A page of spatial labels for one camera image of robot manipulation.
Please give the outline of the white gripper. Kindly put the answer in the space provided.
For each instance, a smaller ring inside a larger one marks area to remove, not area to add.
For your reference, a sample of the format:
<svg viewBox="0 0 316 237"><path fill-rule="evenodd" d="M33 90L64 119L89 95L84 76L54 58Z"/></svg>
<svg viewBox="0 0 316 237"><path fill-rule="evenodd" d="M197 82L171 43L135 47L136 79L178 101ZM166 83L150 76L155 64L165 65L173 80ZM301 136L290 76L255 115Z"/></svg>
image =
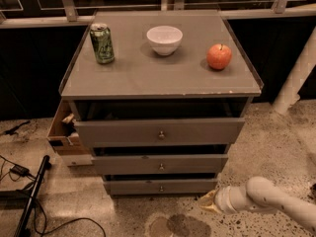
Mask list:
<svg viewBox="0 0 316 237"><path fill-rule="evenodd" d="M212 190L200 197L198 206L211 213L234 214L248 210L251 202L247 196L245 186L228 186L219 190Z"/></svg>

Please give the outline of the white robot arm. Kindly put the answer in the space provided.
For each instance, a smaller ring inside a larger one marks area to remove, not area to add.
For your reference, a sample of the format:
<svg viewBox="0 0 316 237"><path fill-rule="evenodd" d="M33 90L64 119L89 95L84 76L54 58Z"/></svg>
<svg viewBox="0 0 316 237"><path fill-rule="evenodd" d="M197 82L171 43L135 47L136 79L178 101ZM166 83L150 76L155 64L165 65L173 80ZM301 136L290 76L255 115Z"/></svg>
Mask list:
<svg viewBox="0 0 316 237"><path fill-rule="evenodd" d="M277 113L284 115L299 100L298 92L315 64L316 28L273 103L273 108ZM316 234L316 205L289 196L264 177L252 177L239 187L227 186L210 191L199 199L198 205L203 210L223 214L235 214L241 211L256 213L280 211L311 234Z"/></svg>

